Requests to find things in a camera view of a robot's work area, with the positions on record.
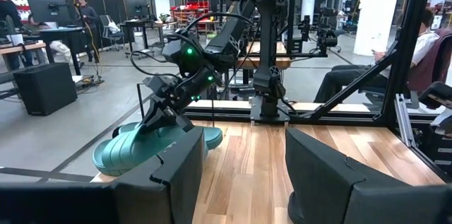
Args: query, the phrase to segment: chair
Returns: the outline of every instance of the chair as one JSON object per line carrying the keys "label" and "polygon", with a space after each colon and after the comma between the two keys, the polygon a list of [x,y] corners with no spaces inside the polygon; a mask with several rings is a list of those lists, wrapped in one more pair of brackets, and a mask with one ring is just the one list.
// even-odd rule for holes
{"label": "chair", "polygon": [[[110,47],[111,48],[116,48],[116,51],[119,51],[120,49],[124,48],[124,36],[125,34],[123,32],[117,32],[117,33],[113,33],[112,29],[109,27],[110,23],[114,23],[114,21],[112,20],[112,18],[110,18],[109,15],[100,15],[100,21],[102,22],[102,25],[104,26],[104,30],[102,33],[102,37],[105,39],[110,40],[110,42],[114,45],[112,45]],[[119,46],[117,44],[118,41],[123,40],[123,45]]]}
{"label": "chair", "polygon": [[[407,108],[418,109],[418,95],[428,88],[433,82],[446,82],[447,72],[452,55],[452,30],[439,29],[435,32],[440,38],[435,42],[424,59],[410,71],[405,93]],[[383,104],[385,88],[365,86],[358,93],[365,93],[372,103],[365,104],[371,111],[379,110]]]}

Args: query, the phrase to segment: glass wall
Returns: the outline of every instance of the glass wall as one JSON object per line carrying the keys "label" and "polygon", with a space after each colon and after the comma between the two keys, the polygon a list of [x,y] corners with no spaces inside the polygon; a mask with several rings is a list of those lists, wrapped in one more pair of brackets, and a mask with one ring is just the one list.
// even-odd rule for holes
{"label": "glass wall", "polygon": [[[325,103],[341,89],[372,68],[396,39],[407,0],[314,0],[314,18],[323,8],[331,8],[326,26],[337,36],[337,45],[328,47],[327,57],[304,57],[284,71],[289,100]],[[300,1],[295,13],[309,6]],[[302,31],[294,29],[294,37]],[[319,54],[319,32],[312,30],[301,50],[293,53]],[[379,112],[386,92],[389,69],[383,70],[343,101],[339,110]]]}

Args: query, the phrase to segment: white shirt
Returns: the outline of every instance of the white shirt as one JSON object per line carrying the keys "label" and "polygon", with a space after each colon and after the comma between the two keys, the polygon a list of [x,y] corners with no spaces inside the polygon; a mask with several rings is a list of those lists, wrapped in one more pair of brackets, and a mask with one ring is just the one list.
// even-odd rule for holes
{"label": "white shirt", "polygon": [[[424,33],[421,33],[419,37],[417,37],[415,51],[412,54],[411,62],[415,65],[418,65],[422,59],[425,57],[427,52],[429,52],[430,48],[433,47],[435,41],[439,39],[439,35],[432,32],[430,29],[426,30]],[[389,78],[389,72],[391,71],[391,66],[380,72],[380,74],[386,78]]]}

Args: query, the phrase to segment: black pants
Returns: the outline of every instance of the black pants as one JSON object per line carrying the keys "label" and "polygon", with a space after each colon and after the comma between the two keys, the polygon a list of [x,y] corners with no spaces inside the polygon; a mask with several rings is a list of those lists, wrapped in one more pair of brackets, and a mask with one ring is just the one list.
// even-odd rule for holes
{"label": "black pants", "polygon": [[[323,82],[320,85],[317,93],[315,103],[325,103],[330,100],[334,95],[342,90],[343,86],[348,86],[356,78],[361,76],[367,70],[370,69],[370,65],[338,65],[334,66],[330,72],[328,72],[323,78]],[[371,79],[367,86],[384,88],[388,83],[388,79],[381,74]]]}
{"label": "black pants", "polygon": [[93,60],[93,55],[94,55],[94,60],[96,63],[99,63],[99,57],[97,56],[97,52],[94,50],[93,47],[93,43],[95,45],[95,48],[98,50],[99,47],[97,46],[97,29],[90,27],[89,29],[85,29],[85,36],[86,36],[86,54],[88,55],[88,58],[90,61]]}

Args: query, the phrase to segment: monitor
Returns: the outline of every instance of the monitor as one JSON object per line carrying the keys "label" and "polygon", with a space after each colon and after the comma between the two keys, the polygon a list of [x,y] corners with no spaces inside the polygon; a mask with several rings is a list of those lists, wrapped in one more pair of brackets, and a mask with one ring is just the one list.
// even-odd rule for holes
{"label": "monitor", "polygon": [[129,18],[148,18],[149,0],[126,0],[127,17]]}
{"label": "monitor", "polygon": [[68,25],[72,22],[66,0],[27,0],[35,22],[56,22]]}

